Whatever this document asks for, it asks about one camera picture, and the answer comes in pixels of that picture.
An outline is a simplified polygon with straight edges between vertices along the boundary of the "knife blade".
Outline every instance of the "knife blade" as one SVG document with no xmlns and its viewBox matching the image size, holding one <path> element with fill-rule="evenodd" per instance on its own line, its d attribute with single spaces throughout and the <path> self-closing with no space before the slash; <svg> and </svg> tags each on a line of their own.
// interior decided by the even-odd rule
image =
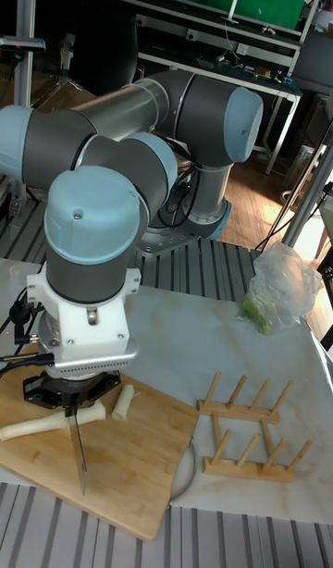
<svg viewBox="0 0 333 568">
<path fill-rule="evenodd" d="M 87 486 L 88 470 L 87 470 L 87 463 L 84 457 L 84 451 L 80 437 L 80 430 L 78 425 L 78 418 L 76 416 L 76 410 L 73 411 L 72 414 L 68 417 L 68 425 L 69 425 L 71 441 L 73 444 L 73 449 L 75 454 L 75 461 L 80 478 L 81 492 L 82 496 L 84 496 L 85 489 Z"/>
</svg>

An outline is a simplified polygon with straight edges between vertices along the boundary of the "table surface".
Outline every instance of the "table surface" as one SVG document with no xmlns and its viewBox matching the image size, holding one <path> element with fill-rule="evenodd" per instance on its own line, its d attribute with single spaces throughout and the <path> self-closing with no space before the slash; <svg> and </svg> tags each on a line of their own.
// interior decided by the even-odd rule
<svg viewBox="0 0 333 568">
<path fill-rule="evenodd" d="M 25 274 L 36 268 L 8 261 L 0 263 L 3 319 L 25 284 Z M 283 435 L 290 438 L 279 457 L 282 463 L 287 463 L 308 438 L 314 440 L 314 445 L 291 484 L 203 475 L 201 459 L 212 455 L 214 442 L 211 419 L 202 416 L 194 433 L 198 472 L 192 488 L 179 503 L 205 510 L 330 523 L 330 361 L 304 322 L 287 332 L 266 337 L 239 320 L 238 311 L 236 303 L 141 287 L 138 295 L 127 300 L 130 333 L 141 345 L 140 356 L 127 374 L 190 405 L 204 397 L 217 369 L 222 371 L 214 396 L 217 400 L 227 399 L 240 376 L 246 374 L 248 381 L 240 403 L 248 404 L 264 380 L 271 377 L 272 384 L 262 402 L 271 406 L 292 379 L 295 385 L 280 409 L 281 422 L 271 429 L 272 439 L 276 443 Z M 1 352 L 12 352 L 12 339 L 11 330 L 0 338 Z M 220 423 L 221 430 L 234 430 L 226 457 L 240 456 L 257 425 L 233 421 L 226 426 L 224 420 Z M 264 447 L 258 443 L 250 460 L 262 461 L 263 455 Z M 187 457 L 180 467 L 179 480 L 185 479 L 190 470 L 191 459 Z M 4 481 L 21 483 L 9 478 L 0 475 Z"/>
</svg>

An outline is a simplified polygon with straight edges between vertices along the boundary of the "wooden cutting board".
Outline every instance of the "wooden cutting board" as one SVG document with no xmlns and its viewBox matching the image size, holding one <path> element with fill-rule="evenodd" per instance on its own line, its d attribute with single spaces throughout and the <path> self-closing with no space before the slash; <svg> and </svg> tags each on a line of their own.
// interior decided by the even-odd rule
<svg viewBox="0 0 333 568">
<path fill-rule="evenodd" d="M 22 381 L 37 375 L 20 368 L 0 381 L 0 426 L 52 412 L 23 400 Z M 161 524 L 172 481 L 198 419 L 189 405 L 122 376 L 136 392 L 125 422 L 110 416 L 121 386 L 102 398 L 106 421 L 80 427 L 88 466 L 85 496 L 67 430 L 0 443 L 0 464 L 63 500 L 143 540 Z"/>
</svg>

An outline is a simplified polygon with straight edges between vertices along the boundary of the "wooden peg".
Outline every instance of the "wooden peg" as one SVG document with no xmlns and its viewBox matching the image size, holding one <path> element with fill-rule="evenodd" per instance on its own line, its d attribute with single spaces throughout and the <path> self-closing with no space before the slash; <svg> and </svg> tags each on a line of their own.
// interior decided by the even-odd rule
<svg viewBox="0 0 333 568">
<path fill-rule="evenodd" d="M 222 440 L 220 441 L 220 444 L 218 445 L 217 449 L 216 449 L 216 454 L 214 455 L 213 459 L 212 459 L 212 464 L 216 463 L 216 461 L 218 461 L 221 453 L 223 452 L 225 446 L 228 443 L 228 440 L 231 437 L 231 430 L 226 430 Z"/>
<path fill-rule="evenodd" d="M 281 395 L 279 396 L 279 398 L 277 399 L 277 402 L 275 404 L 275 406 L 272 408 L 271 410 L 271 414 L 274 415 L 275 412 L 278 411 L 279 406 L 281 405 L 281 403 L 285 400 L 285 398 L 287 397 L 288 393 L 290 392 L 291 388 L 293 386 L 293 381 L 288 381 L 286 387 L 283 389 Z"/>
<path fill-rule="evenodd" d="M 216 446 L 218 447 L 219 443 L 221 442 L 221 435 L 220 435 L 219 425 L 218 425 L 218 415 L 213 412 L 212 418 L 213 418 L 213 428 L 214 428 L 214 434 L 215 434 L 215 439 L 216 439 Z"/>
<path fill-rule="evenodd" d="M 281 451 L 281 449 L 283 449 L 283 447 L 285 446 L 286 442 L 288 441 L 287 437 L 282 437 L 281 441 L 278 443 L 278 445 L 275 447 L 275 449 L 273 450 L 273 452 L 269 455 L 266 463 L 264 463 L 263 465 L 263 471 L 268 469 L 268 467 L 271 466 L 271 464 L 273 463 L 273 461 L 275 461 L 275 459 L 277 458 L 279 452 Z"/>
<path fill-rule="evenodd" d="M 209 390 L 207 391 L 207 395 L 205 396 L 203 405 L 207 405 L 209 401 L 211 401 L 211 397 L 216 389 L 216 385 L 218 383 L 218 379 L 221 377 L 221 371 L 216 371 L 216 375 L 212 381 L 212 385 L 210 386 Z"/>
<path fill-rule="evenodd" d="M 247 379 L 246 375 L 243 375 L 242 377 L 240 377 L 240 380 L 235 388 L 235 390 L 233 391 L 228 403 L 226 403 L 226 408 L 227 410 L 229 410 L 230 408 L 232 408 L 233 403 L 235 402 L 237 396 L 239 395 L 242 386 L 244 385 L 245 381 Z"/>
<path fill-rule="evenodd" d="M 250 440 L 248 446 L 246 447 L 244 453 L 236 462 L 237 467 L 241 467 L 245 463 L 245 461 L 249 457 L 254 445 L 258 442 L 259 438 L 260 438 L 260 434 L 259 434 L 259 432 L 256 432 L 255 435 L 253 435 L 253 437 L 251 438 L 251 440 Z"/>
<path fill-rule="evenodd" d="M 297 453 L 297 455 L 294 457 L 294 459 L 292 460 L 291 464 L 288 465 L 286 472 L 292 472 L 292 470 L 296 467 L 296 465 L 298 465 L 298 463 L 300 462 L 300 460 L 304 457 L 305 453 L 307 451 L 309 451 L 311 445 L 313 444 L 313 441 L 311 438 L 309 438 L 305 445 L 301 448 L 301 450 Z"/>
<path fill-rule="evenodd" d="M 262 426 L 262 429 L 263 429 L 267 453 L 268 453 L 268 455 L 271 455 L 274 449 L 273 449 L 272 439 L 270 438 L 270 434 L 269 434 L 268 425 L 267 425 L 266 420 L 261 420 L 261 426 Z"/>
<path fill-rule="evenodd" d="M 260 389 L 260 391 L 258 391 L 257 395 L 255 396 L 251 406 L 250 406 L 250 412 L 252 412 L 258 405 L 259 401 L 262 399 L 264 393 L 266 393 L 266 391 L 268 390 L 270 384 L 272 382 L 272 379 L 267 379 L 264 383 L 264 385 L 262 386 L 262 388 Z"/>
</svg>

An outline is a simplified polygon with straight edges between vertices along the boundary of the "light blue joint cap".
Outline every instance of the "light blue joint cap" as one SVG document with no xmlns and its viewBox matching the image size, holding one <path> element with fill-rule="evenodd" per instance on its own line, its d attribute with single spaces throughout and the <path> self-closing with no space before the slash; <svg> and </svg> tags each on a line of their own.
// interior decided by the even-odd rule
<svg viewBox="0 0 333 568">
<path fill-rule="evenodd" d="M 32 107 L 8 105 L 0 110 L 0 172 L 23 181 L 24 144 Z"/>
<path fill-rule="evenodd" d="M 171 192 L 171 188 L 174 185 L 178 175 L 177 159 L 174 156 L 173 151 L 170 149 L 166 142 L 159 138 L 159 136 L 150 134 L 149 132 L 138 132 L 138 134 L 131 134 L 126 139 L 124 139 L 124 141 L 128 141 L 129 139 L 143 142 L 143 144 L 149 146 L 149 148 L 154 151 L 154 153 L 162 163 L 166 172 L 167 179 L 167 191 L 165 199 L 166 202 Z"/>
<path fill-rule="evenodd" d="M 78 167 L 51 185 L 46 238 L 58 255 L 74 264 L 103 264 L 121 255 L 135 239 L 139 223 L 139 195 L 131 181 L 113 169 Z"/>
<path fill-rule="evenodd" d="M 260 95 L 238 87 L 228 99 L 224 119 L 224 142 L 230 159 L 236 163 L 249 158 L 263 116 Z"/>
<path fill-rule="evenodd" d="M 231 212 L 231 208 L 232 208 L 231 202 L 227 201 L 227 209 L 226 209 L 225 214 L 222 216 L 220 222 L 218 223 L 218 225 L 217 225 L 216 229 L 213 231 L 213 233 L 211 235 L 209 235 L 209 237 L 206 237 L 206 239 L 210 239 L 210 240 L 214 241 L 215 239 L 219 238 L 221 232 L 223 231 L 224 227 L 226 226 L 229 214 Z"/>
</svg>

